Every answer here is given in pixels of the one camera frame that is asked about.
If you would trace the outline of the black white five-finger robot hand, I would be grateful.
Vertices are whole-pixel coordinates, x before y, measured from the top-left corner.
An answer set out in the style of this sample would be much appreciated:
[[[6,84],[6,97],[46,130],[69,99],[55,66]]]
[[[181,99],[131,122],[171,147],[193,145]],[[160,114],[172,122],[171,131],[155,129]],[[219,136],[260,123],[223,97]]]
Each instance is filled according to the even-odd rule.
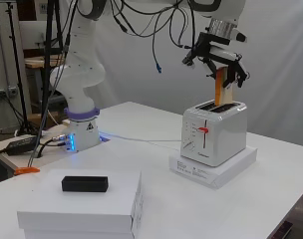
[[[217,77],[216,63],[226,66],[227,80],[222,86],[226,88],[228,85],[236,83],[241,88],[249,77],[241,63],[241,56],[213,45],[213,41],[212,35],[201,32],[191,48],[189,59],[193,61],[194,58],[200,58],[209,70],[208,76],[214,79]]]

